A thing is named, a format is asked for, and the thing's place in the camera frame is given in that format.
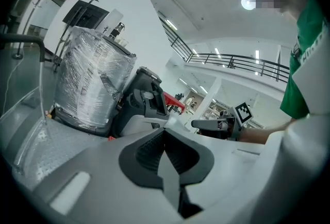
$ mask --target green sleeve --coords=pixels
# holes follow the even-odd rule
[[[294,119],[305,117],[309,111],[307,104],[298,89],[297,85],[292,79],[292,74],[299,68],[299,63],[293,55],[290,57],[290,76],[287,88],[284,93],[283,101],[280,109]]]

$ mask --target red object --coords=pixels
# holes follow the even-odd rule
[[[178,101],[175,97],[171,96],[169,93],[166,93],[164,91],[164,98],[165,98],[165,102],[166,102],[166,106],[178,106],[179,108],[181,108],[181,113],[183,113],[183,111],[185,110],[185,105]]]

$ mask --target person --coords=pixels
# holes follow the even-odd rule
[[[300,59],[311,47],[322,30],[324,15],[316,0],[255,0],[256,8],[272,8],[296,22],[297,42],[290,56],[290,76],[280,109],[291,117],[291,121],[273,129],[243,129],[240,141],[265,144],[268,136],[285,130],[292,122],[305,117],[309,111],[306,102],[294,83],[292,75],[300,67]]]
[[[185,103],[185,109],[186,109],[186,112],[188,112],[188,110],[189,110],[189,108],[190,108],[190,104],[191,104],[191,102],[192,102],[192,100],[193,100],[194,98],[195,98],[195,97],[192,96],[192,97],[190,97],[190,98],[188,98],[188,99],[186,100],[186,103]]]

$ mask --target green shirt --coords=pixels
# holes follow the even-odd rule
[[[306,8],[302,11],[297,21],[298,44],[301,55],[307,48],[311,47],[321,32],[323,20],[324,15],[318,2],[316,0],[308,0]],[[299,67],[300,62],[291,54],[290,76],[280,109],[294,119],[305,117],[309,113],[306,102],[292,79],[292,75]]]

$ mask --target bright round light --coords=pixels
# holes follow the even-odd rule
[[[256,8],[256,3],[253,0],[241,0],[241,4],[246,10],[253,10]]]

